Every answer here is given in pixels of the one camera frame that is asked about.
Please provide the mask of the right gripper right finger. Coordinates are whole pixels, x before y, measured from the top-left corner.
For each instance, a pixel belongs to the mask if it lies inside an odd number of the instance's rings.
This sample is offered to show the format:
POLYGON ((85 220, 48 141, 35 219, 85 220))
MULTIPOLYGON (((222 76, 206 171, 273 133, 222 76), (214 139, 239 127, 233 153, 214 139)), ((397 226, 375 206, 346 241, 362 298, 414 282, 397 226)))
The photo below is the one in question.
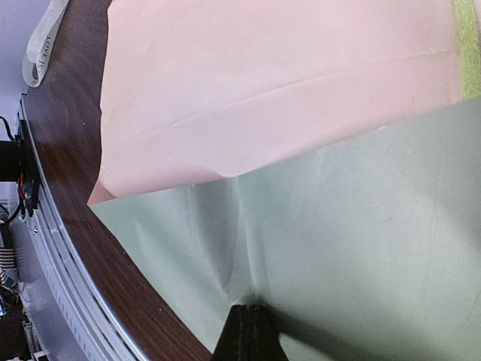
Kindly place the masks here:
POLYGON ((249 318, 248 360, 287 360, 267 309, 261 305, 251 305, 249 318))

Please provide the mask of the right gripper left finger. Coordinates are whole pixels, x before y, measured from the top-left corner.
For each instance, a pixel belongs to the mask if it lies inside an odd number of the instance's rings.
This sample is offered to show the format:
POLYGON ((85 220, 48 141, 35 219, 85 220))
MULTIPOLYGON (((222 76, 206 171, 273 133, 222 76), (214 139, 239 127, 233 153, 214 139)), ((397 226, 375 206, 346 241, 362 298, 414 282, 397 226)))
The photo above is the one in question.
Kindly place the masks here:
POLYGON ((212 360, 247 360, 248 326, 247 306, 232 306, 213 352, 212 360))

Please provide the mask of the pink wrapping paper sheet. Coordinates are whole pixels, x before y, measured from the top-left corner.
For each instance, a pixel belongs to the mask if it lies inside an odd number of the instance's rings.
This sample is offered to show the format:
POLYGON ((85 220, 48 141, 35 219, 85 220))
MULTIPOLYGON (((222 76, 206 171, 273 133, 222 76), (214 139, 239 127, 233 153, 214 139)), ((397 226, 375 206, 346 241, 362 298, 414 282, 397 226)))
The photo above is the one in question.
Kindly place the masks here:
POLYGON ((480 97, 451 1, 114 1, 89 206, 195 337, 480 358, 480 97))

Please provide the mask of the green fuzzy yarn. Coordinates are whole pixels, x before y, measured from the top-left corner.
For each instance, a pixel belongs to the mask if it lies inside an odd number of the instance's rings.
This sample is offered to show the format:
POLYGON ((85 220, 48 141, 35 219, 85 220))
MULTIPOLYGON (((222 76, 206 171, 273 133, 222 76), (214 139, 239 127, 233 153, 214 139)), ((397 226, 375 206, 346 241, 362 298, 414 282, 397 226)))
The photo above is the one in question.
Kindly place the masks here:
POLYGON ((451 5, 461 62, 462 98, 480 97, 480 35, 475 1, 452 0, 451 5))

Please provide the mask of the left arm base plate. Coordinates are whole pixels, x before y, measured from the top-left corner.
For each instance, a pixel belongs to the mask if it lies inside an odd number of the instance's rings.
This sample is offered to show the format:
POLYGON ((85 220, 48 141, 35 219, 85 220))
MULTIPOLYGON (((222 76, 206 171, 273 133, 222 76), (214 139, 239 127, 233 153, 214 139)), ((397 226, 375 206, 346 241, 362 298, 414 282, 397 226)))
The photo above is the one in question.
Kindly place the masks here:
POLYGON ((19 119, 18 142, 20 144, 19 195, 24 211, 33 217, 38 209, 41 177, 35 155, 35 146, 26 120, 19 119))

